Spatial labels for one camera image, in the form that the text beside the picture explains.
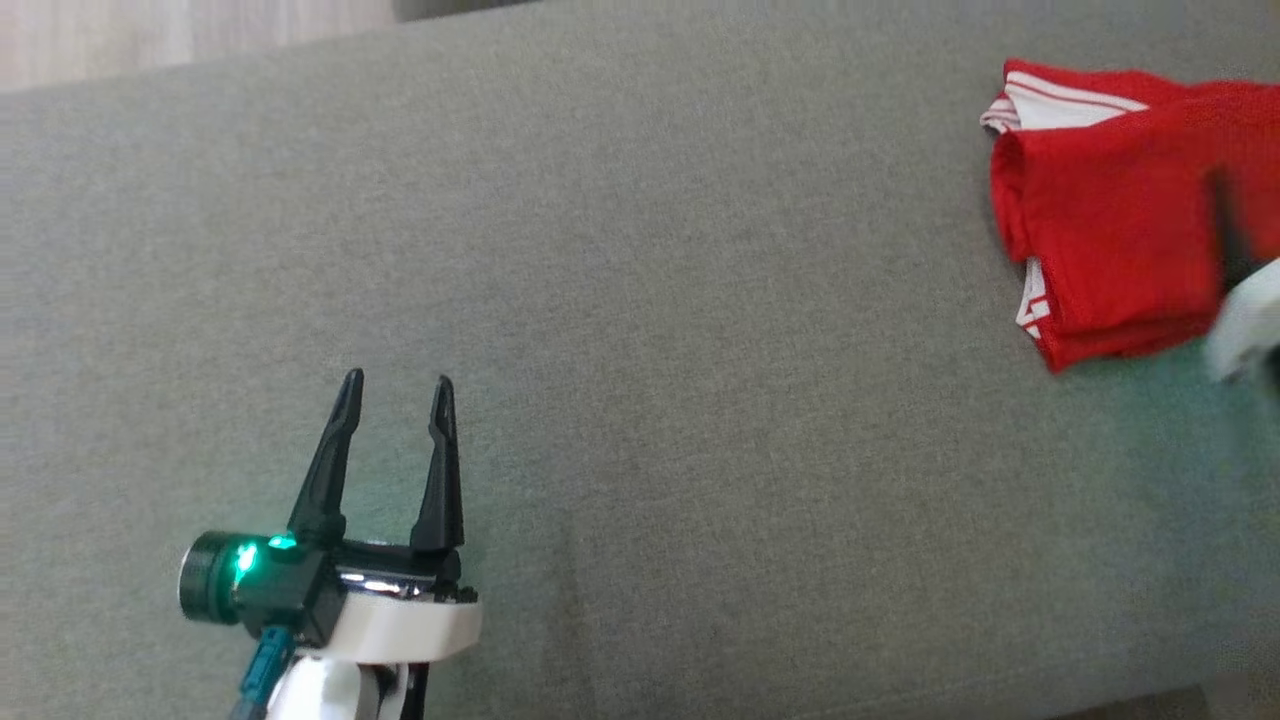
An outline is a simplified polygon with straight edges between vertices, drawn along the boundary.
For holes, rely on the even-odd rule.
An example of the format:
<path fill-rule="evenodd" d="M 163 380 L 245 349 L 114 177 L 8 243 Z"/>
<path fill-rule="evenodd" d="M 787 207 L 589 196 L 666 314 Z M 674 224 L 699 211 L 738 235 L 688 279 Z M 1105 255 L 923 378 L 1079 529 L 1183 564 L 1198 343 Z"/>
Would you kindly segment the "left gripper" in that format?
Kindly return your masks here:
<path fill-rule="evenodd" d="M 340 502 L 365 374 L 351 369 L 300 488 L 287 530 L 298 544 L 332 547 L 346 534 Z M 338 556 L 346 602 L 335 624 L 335 657 L 356 664 L 434 664 L 475 646 L 483 629 L 479 592 L 463 584 L 458 547 L 465 511 L 454 386 L 440 375 L 431 402 L 428 480 L 410 547 L 355 543 Z"/>

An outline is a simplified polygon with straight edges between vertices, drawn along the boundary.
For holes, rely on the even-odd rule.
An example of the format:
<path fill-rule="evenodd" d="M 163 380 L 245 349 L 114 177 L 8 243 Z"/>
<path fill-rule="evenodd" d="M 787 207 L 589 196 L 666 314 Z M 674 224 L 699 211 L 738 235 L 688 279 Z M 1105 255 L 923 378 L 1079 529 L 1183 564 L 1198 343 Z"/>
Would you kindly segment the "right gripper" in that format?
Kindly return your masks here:
<path fill-rule="evenodd" d="M 1204 341 L 1210 378 L 1222 382 L 1261 370 L 1277 355 L 1279 260 L 1258 255 L 1226 170 L 1208 173 L 1210 209 L 1226 295 Z"/>

